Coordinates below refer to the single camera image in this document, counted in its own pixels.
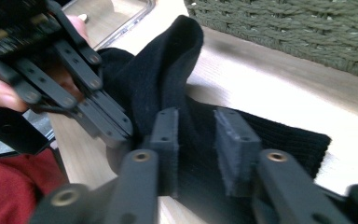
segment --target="wooden table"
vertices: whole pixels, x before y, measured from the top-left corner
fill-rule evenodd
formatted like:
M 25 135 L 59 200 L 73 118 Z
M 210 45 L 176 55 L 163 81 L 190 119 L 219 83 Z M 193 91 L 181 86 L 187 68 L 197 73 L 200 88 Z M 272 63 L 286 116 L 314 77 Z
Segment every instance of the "wooden table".
M 183 1 L 158 1 L 156 8 L 112 47 L 137 54 L 180 14 Z M 301 60 L 209 28 L 188 94 L 332 138 L 315 182 L 345 194 L 358 184 L 358 77 Z M 104 144 L 71 119 L 50 115 L 62 159 L 73 183 L 95 189 L 111 180 Z M 160 223 L 202 223 L 169 197 L 160 200 Z

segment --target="woven basket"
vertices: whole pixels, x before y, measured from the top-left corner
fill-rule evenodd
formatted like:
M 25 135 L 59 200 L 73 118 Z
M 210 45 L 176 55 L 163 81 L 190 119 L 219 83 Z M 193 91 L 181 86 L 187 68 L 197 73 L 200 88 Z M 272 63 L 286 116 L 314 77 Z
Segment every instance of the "woven basket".
M 201 25 L 358 76 L 358 0 L 185 0 Z

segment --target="folded fabric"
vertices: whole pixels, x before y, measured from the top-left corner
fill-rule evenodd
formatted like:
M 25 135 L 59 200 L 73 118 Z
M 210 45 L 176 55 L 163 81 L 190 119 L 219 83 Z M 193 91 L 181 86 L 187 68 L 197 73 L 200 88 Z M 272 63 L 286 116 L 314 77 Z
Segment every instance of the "folded fabric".
M 225 195 L 213 147 L 216 106 L 186 96 L 186 81 L 202 44 L 200 26 L 180 16 L 136 56 L 122 49 L 102 49 L 104 89 L 126 109 L 135 143 L 151 134 L 160 110 L 179 108 L 178 201 L 208 223 L 255 223 L 250 200 Z M 328 136 L 237 112 L 262 139 L 263 148 L 291 153 L 316 176 L 330 143 Z
M 39 199 L 66 183 L 53 153 L 0 159 L 0 224 L 28 223 Z

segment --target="table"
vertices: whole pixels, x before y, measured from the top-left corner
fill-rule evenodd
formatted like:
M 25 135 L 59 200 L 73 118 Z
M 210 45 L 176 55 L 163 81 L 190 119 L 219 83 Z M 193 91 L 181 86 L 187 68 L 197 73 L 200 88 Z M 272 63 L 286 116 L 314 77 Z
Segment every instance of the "table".
M 182 1 L 159 0 L 156 8 L 111 47 L 138 53 L 180 14 Z M 188 94 L 265 119 L 332 138 L 315 182 L 339 194 L 358 184 L 358 77 L 203 28 L 199 61 Z M 104 144 L 71 119 L 50 115 L 69 180 L 91 189 L 111 180 Z M 169 197 L 160 199 L 160 223 L 203 223 Z

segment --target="green wicker basket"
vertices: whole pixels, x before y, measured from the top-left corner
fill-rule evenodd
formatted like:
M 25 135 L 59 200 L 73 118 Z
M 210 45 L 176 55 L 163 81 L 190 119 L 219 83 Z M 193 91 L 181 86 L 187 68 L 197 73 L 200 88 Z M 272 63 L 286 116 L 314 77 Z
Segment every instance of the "green wicker basket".
M 358 0 L 185 0 L 201 25 L 358 76 Z

